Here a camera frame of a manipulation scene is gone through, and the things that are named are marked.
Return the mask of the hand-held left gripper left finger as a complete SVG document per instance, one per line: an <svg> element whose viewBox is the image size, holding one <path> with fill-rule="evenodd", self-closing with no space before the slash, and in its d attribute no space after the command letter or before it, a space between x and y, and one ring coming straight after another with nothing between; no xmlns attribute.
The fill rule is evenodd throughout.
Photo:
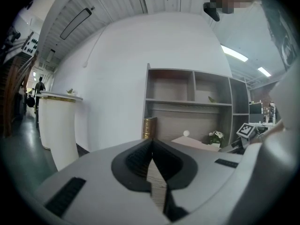
<svg viewBox="0 0 300 225"><path fill-rule="evenodd" d="M48 201L73 177L85 184L61 217L73 225L166 225L169 219L159 210L150 193L128 190L114 177L113 159L141 143L123 143L88 153L47 178L35 191L37 200Z"/></svg>

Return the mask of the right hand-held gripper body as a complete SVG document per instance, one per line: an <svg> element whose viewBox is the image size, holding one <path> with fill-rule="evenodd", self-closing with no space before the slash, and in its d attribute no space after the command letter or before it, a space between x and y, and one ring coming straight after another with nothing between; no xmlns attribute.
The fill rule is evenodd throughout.
<svg viewBox="0 0 300 225"><path fill-rule="evenodd" d="M256 126L244 123L236 132L238 139L228 146L221 148L219 152L244 154L250 144L250 140L256 136Z"/></svg>

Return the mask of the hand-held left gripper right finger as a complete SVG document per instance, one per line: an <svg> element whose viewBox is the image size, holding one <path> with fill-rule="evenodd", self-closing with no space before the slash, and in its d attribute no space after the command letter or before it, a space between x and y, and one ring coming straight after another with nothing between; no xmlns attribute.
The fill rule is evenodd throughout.
<svg viewBox="0 0 300 225"><path fill-rule="evenodd" d="M227 225L238 195L226 193L240 155L152 140L152 159L166 184L163 211L154 225Z"/></svg>

